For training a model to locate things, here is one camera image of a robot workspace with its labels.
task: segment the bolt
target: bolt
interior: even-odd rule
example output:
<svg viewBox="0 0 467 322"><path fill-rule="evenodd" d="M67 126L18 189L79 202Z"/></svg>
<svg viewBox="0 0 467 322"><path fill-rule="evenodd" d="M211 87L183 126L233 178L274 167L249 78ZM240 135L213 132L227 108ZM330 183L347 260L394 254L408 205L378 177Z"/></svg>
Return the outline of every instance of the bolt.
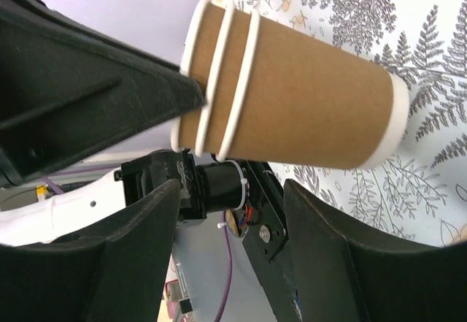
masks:
<svg viewBox="0 0 467 322"><path fill-rule="evenodd" d="M271 232L264 225L262 225L261 228L260 228L260 238L265 243L269 243L271 241Z"/></svg>

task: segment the purple cable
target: purple cable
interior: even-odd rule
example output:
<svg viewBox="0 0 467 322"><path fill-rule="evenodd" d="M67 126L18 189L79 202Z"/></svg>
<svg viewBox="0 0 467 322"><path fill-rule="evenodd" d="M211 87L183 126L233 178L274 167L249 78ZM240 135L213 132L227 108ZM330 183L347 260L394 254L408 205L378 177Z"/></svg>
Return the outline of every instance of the purple cable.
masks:
<svg viewBox="0 0 467 322"><path fill-rule="evenodd" d="M63 194L65 192L63 192L61 190L60 187L58 187L54 182L52 182L52 180L48 177L43 177L41 178L42 182L44 182L46 185L48 185L50 188L52 188L52 190L55 192L55 194Z"/></svg>
<svg viewBox="0 0 467 322"><path fill-rule="evenodd" d="M227 220L225 218L225 211L223 212L222 217L223 217L223 222L226 222ZM222 318L225 306L227 305L228 292L231 290L231 283L232 283L232 249L231 249L231 243L228 240L227 226L223 227L223 231L224 231L225 243L227 245L227 262L228 262L227 283L225 284L224 295L222 297L222 301L220 302L219 310L217 311L217 315L216 315L216 318L214 319L214 322L220 322L220 319Z"/></svg>

